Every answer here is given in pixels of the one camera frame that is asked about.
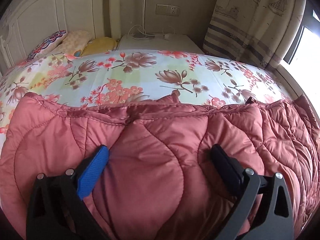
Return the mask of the pink quilted coat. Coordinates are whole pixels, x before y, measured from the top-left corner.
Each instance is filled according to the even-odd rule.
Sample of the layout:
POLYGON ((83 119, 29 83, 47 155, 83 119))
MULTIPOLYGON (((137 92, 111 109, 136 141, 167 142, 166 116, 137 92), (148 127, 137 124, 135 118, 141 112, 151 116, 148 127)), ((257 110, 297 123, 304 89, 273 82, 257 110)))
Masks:
POLYGON ((209 158, 215 144, 259 175, 283 174, 298 236, 319 205, 319 125, 304 96, 69 107, 27 93, 2 147, 1 207, 25 236, 36 176, 61 175, 105 145, 110 160, 85 204, 112 239, 207 239, 234 203, 209 158))

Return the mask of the floral bed sheet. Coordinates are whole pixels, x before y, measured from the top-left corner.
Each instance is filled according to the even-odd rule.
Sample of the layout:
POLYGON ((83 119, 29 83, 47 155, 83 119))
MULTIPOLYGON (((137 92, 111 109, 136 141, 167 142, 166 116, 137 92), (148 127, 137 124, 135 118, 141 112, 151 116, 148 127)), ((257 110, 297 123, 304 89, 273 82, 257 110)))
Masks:
POLYGON ((76 57, 52 52, 23 61, 1 77, 1 141, 18 102, 33 92, 72 107, 156 100, 172 92, 195 105, 272 103, 292 98, 268 70, 204 54, 114 50, 76 57))

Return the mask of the cream checked pillow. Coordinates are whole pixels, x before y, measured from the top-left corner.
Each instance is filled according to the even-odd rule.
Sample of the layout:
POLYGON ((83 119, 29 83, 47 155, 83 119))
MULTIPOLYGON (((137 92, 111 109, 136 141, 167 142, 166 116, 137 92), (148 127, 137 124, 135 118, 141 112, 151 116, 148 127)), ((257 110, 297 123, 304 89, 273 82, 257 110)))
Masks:
POLYGON ((55 48, 55 53, 63 53, 80 57, 91 39, 92 34, 88 31, 71 31, 67 34, 62 43, 55 48))

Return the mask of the colourful patterned pillow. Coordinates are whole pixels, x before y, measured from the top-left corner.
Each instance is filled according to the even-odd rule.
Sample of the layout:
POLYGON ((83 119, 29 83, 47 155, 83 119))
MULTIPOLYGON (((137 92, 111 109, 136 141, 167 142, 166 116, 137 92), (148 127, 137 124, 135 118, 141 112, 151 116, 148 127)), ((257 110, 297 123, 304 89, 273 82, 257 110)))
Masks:
POLYGON ((66 36, 66 30, 59 30, 54 32, 52 35, 45 38, 29 53, 26 61, 30 62, 46 56, 49 52, 55 49, 66 38, 66 36))

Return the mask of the yellow pillow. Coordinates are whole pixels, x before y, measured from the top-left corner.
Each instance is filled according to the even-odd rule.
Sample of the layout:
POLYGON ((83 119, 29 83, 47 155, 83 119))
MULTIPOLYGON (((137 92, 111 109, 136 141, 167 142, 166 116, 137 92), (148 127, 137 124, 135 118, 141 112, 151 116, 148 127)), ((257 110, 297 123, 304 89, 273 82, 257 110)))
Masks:
POLYGON ((117 42, 113 38, 110 38, 110 37, 97 38, 93 41, 88 42, 81 56, 107 53, 109 51, 115 50, 116 47, 117 47, 117 42))

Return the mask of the dark framed window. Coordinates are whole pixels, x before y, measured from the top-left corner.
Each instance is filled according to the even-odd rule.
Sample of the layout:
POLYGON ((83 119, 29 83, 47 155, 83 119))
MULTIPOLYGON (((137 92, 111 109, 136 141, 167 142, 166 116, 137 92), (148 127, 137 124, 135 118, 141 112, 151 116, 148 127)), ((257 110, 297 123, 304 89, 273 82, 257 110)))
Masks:
POLYGON ((304 57, 311 59, 313 54, 317 54, 318 49, 319 12, 311 2, 307 1, 297 35, 284 57, 284 61, 293 66, 304 57))

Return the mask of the white bedside table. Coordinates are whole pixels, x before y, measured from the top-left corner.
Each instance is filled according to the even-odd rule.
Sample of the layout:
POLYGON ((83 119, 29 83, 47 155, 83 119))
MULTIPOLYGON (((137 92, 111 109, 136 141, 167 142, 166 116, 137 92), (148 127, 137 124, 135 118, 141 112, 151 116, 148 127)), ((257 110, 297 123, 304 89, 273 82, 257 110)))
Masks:
POLYGON ((204 54, 187 35, 181 34, 155 34, 143 39, 135 39, 132 35, 124 35, 117 46, 117 50, 127 49, 168 50, 204 54))

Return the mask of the beige printed curtain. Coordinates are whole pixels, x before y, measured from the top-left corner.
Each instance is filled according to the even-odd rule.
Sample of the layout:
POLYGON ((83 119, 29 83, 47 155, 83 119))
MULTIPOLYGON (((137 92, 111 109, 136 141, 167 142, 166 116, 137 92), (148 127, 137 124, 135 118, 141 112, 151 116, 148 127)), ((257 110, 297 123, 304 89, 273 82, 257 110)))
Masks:
POLYGON ((217 0, 204 52, 276 69, 297 35, 305 6, 306 0, 217 0))

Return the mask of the white wooden headboard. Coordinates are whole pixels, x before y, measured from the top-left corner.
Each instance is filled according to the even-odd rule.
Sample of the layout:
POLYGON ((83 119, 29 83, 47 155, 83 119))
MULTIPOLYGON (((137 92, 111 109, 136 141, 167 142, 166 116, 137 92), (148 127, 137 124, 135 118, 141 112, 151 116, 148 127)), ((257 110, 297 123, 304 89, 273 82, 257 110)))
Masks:
POLYGON ((121 38, 120 0, 21 0, 1 18, 1 58, 9 69, 58 30, 121 38))

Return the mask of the silver lamp pole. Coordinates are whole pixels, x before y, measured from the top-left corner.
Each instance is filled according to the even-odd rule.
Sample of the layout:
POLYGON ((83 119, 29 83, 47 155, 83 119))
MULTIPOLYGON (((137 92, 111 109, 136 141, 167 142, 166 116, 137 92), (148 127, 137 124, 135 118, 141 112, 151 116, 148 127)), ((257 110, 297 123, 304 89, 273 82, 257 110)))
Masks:
POLYGON ((137 26, 137 32, 132 35, 134 40, 150 40, 155 38, 155 34, 148 33, 145 29, 146 19, 146 0, 142 0, 142 21, 141 25, 137 26))

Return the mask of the wall socket plate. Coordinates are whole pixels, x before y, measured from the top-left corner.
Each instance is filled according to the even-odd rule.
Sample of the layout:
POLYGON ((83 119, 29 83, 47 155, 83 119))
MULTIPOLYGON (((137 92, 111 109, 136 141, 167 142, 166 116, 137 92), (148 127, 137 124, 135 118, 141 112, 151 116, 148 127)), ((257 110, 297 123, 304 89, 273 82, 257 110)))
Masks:
POLYGON ((167 4, 156 4, 156 15, 179 16, 180 7, 167 4))

